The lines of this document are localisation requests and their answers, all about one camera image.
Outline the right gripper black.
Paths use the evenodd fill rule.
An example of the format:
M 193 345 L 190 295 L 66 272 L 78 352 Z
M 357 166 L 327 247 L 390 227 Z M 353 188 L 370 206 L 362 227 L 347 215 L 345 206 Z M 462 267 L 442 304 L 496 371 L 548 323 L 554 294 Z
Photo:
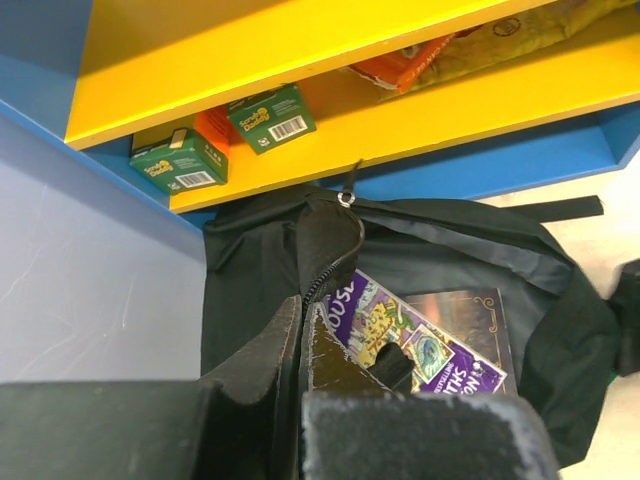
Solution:
M 622 267 L 612 308 L 621 332 L 617 371 L 626 377 L 639 372 L 639 260 Z

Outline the A Tale of Two Cities book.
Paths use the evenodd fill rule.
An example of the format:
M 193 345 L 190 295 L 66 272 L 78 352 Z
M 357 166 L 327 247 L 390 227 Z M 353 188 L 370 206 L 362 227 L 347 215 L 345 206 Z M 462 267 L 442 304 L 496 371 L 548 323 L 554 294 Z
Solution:
M 517 394 L 507 323 L 497 288 L 416 294 L 403 300 L 434 325 L 500 367 L 507 374 L 500 392 Z

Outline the black student backpack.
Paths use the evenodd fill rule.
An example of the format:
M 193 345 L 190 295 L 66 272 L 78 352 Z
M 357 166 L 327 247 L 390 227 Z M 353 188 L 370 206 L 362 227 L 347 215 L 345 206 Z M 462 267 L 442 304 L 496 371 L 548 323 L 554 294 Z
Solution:
M 562 466 L 585 458 L 619 321 L 535 209 L 443 199 L 342 205 L 335 191 L 297 185 L 222 206 L 203 236 L 203 372 L 258 335 L 285 299 L 329 293 L 355 269 L 399 296 L 495 287 L 519 394 Z

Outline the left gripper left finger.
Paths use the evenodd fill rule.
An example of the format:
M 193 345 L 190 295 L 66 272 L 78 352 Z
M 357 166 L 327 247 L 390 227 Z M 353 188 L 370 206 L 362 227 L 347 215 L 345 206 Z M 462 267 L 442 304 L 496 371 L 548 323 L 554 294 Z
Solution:
M 196 381 L 1 388 L 5 479 L 294 479 L 302 302 Z

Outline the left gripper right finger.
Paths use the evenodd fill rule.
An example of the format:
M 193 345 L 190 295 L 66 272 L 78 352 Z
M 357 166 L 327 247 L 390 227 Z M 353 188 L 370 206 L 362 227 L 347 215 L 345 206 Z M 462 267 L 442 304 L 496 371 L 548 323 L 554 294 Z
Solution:
M 556 479 L 546 429 L 519 397 L 403 395 L 352 360 L 313 305 L 303 334 L 305 479 Z

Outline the purple 52-Storey Treehouse book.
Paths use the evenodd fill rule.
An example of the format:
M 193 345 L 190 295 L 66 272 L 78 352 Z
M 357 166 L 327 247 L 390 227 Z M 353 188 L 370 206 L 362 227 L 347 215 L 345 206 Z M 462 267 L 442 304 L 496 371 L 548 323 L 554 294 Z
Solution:
M 471 345 L 469 328 L 458 333 L 455 311 L 483 306 L 495 345 L 485 354 Z M 361 271 L 328 301 L 327 319 L 336 337 L 364 367 L 380 350 L 397 344 L 414 362 L 412 390 L 442 394 L 508 393 L 515 389 L 511 351 L 499 291 L 430 293 L 404 299 Z

